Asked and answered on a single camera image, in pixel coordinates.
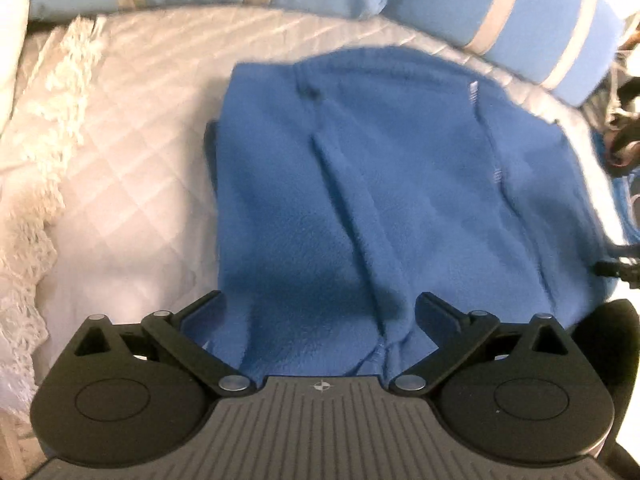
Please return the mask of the blue fleece jacket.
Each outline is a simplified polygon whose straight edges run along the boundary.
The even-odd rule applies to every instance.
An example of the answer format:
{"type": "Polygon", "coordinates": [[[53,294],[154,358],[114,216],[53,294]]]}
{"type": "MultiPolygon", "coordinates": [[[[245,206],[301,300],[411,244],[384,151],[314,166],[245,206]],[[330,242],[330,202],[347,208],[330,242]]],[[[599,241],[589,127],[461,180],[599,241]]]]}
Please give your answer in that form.
{"type": "Polygon", "coordinates": [[[419,295],[580,321],[611,292],[563,131],[404,48],[235,66],[208,127],[226,303],[202,346],[255,380],[373,375],[431,353],[419,295]]]}

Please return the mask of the lace trimmed pillow cover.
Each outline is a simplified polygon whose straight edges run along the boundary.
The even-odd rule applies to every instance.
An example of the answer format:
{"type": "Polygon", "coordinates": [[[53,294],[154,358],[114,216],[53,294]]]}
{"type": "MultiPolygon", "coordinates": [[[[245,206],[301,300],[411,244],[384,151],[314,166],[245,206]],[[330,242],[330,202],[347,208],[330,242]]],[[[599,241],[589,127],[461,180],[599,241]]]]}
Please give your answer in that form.
{"type": "Polygon", "coordinates": [[[60,184],[81,146],[106,18],[74,18],[26,39],[1,133],[1,465],[23,466],[37,386],[32,356],[48,339],[36,306],[58,253],[47,233],[65,204],[60,184]]]}

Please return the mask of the black bag red trim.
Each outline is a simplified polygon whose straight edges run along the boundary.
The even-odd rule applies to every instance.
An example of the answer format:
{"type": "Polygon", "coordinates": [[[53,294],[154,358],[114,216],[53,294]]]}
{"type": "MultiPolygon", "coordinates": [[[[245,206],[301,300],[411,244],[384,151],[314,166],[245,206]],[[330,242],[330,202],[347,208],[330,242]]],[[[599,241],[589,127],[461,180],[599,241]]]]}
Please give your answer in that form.
{"type": "Polygon", "coordinates": [[[617,54],[603,135],[605,171],[614,178],[639,167],[639,27],[617,54]]]}

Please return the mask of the quilted grey bedspread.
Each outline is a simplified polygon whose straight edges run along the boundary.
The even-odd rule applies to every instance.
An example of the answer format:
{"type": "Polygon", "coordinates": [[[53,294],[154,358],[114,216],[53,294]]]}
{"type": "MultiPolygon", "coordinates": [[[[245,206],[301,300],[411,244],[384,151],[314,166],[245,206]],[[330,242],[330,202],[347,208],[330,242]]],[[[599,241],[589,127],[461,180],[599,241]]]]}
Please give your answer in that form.
{"type": "Polygon", "coordinates": [[[215,206],[203,136],[239,62],[405,46],[494,78],[515,103],[562,126],[606,234],[615,243],[625,239],[584,115],[422,32],[386,18],[187,6],[111,15],[100,34],[81,144],[60,185],[64,208],[47,229],[58,258],[36,292],[49,332],[34,356],[38,376],[88,315],[133,323],[215,287],[215,206]]]}

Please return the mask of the right blue striped pillow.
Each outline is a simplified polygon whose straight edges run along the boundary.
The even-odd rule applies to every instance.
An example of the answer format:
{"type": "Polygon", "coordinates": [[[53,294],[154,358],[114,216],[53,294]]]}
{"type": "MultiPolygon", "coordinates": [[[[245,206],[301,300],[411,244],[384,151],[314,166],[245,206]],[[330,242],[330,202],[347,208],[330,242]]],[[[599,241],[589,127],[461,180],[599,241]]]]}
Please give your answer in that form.
{"type": "Polygon", "coordinates": [[[388,0],[384,14],[571,106],[608,72],[626,20],[624,0],[388,0]]]}

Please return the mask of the beige folded comforter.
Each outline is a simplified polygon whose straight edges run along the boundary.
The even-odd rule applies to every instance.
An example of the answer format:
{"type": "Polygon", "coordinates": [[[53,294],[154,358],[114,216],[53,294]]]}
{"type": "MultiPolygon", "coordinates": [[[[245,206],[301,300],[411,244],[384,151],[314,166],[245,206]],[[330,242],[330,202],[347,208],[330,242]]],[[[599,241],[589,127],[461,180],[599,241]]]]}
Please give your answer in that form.
{"type": "Polygon", "coordinates": [[[1,130],[6,128],[13,110],[17,66],[26,35],[29,5],[30,0],[1,0],[1,130]]]}

